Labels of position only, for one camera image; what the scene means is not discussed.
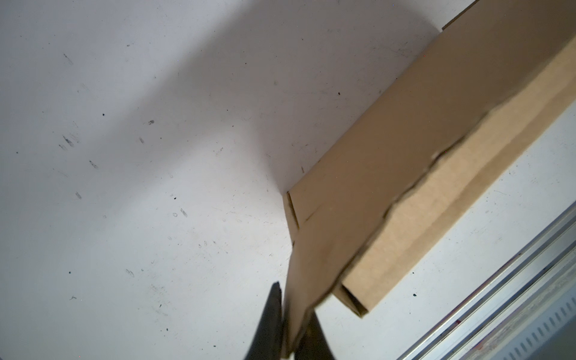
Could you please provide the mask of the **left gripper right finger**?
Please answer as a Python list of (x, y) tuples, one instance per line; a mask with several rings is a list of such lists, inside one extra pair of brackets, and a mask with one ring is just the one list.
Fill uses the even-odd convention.
[(335, 360), (316, 313), (312, 313), (306, 332), (295, 351), (294, 359)]

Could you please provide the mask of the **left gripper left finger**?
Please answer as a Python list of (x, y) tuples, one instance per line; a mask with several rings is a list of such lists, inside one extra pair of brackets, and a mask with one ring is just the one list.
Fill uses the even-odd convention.
[(282, 292), (278, 282), (271, 285), (268, 298), (247, 351), (246, 360), (279, 360), (282, 346)]

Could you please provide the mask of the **brown cardboard box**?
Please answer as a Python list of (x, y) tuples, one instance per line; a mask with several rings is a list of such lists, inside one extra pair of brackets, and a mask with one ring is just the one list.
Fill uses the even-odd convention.
[(282, 355), (374, 309), (575, 100), (573, 1), (475, 1), (284, 196)]

